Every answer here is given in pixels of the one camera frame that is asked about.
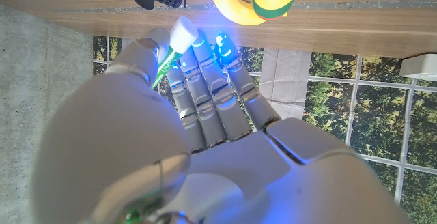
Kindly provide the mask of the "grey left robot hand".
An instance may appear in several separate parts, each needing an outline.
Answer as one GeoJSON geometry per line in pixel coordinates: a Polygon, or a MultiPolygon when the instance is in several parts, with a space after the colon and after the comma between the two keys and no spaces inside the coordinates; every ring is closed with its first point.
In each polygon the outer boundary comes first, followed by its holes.
{"type": "Polygon", "coordinates": [[[189,23],[126,45],[51,117],[36,223],[408,223],[344,142],[279,117],[226,35],[189,23]]]}

